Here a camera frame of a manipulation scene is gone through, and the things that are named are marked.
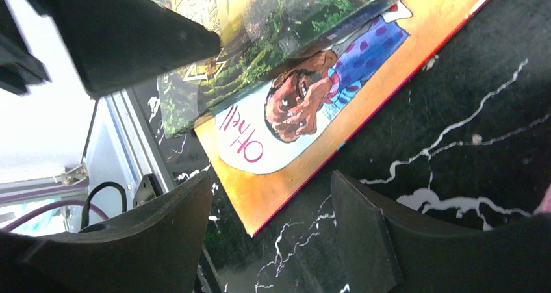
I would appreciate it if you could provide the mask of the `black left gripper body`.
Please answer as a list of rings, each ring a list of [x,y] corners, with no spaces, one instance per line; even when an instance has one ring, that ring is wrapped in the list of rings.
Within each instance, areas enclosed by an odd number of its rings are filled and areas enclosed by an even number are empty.
[[[28,85],[49,80],[44,65],[29,53],[8,5],[1,0],[1,89],[24,96],[29,93]]]

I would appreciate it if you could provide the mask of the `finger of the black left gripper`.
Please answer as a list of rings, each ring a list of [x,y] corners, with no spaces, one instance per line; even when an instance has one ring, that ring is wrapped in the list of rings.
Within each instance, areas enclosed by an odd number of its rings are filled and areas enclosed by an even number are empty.
[[[92,99],[216,55],[220,37],[151,0],[29,0],[52,18]]]

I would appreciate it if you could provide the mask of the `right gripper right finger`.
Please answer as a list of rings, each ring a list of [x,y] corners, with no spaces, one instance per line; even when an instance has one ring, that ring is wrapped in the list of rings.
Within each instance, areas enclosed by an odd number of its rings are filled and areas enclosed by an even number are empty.
[[[437,220],[334,171],[331,198],[352,292],[549,292],[550,215],[490,231]]]

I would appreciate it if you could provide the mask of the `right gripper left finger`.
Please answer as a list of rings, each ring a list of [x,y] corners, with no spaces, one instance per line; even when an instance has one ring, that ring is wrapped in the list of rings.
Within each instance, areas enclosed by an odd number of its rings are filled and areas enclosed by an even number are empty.
[[[191,292],[211,211],[201,172],[78,233],[1,233],[2,292]]]

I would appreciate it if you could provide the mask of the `green gold book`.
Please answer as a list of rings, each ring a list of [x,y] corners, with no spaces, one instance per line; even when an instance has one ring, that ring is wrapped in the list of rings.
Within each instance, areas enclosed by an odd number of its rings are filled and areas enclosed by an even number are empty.
[[[399,0],[152,1],[220,37],[215,55],[157,78],[162,128],[176,138]]]

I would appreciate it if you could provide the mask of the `orange picture book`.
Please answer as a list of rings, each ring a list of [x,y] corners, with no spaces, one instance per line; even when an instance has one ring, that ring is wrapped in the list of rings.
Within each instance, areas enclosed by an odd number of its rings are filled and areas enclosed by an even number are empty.
[[[398,0],[197,128],[256,235],[488,0]]]

